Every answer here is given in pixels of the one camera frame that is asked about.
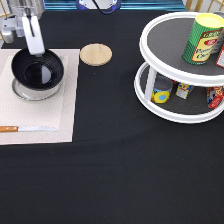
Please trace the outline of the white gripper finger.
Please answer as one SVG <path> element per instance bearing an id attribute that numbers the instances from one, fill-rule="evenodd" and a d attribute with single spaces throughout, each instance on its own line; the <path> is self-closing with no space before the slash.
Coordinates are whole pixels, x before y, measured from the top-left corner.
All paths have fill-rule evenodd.
<path id="1" fill-rule="evenodd" d="M 45 52 L 45 47 L 42 39 L 41 29 L 39 25 L 38 18 L 32 16 L 30 19 L 30 29 L 31 29 L 31 38 L 30 38 L 30 53 L 32 55 L 41 55 Z"/>
<path id="2" fill-rule="evenodd" d="M 30 26 L 30 21 L 27 17 L 22 17 L 22 25 L 23 25 L 23 30 L 24 30 L 24 35 L 27 43 L 27 47 L 29 50 L 29 53 L 31 55 L 34 55 L 35 52 L 35 44 L 34 44 L 34 39 L 32 36 L 32 30 Z"/>

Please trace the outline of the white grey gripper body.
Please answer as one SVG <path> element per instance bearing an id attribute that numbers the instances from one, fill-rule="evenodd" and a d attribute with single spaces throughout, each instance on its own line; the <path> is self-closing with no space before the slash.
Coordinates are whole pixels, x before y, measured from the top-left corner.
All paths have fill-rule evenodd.
<path id="1" fill-rule="evenodd" d="M 6 0 L 11 15 L 3 20 L 2 35 L 6 43 L 14 41 L 14 35 L 24 36 L 22 17 L 30 21 L 32 16 L 41 18 L 45 11 L 44 0 Z"/>

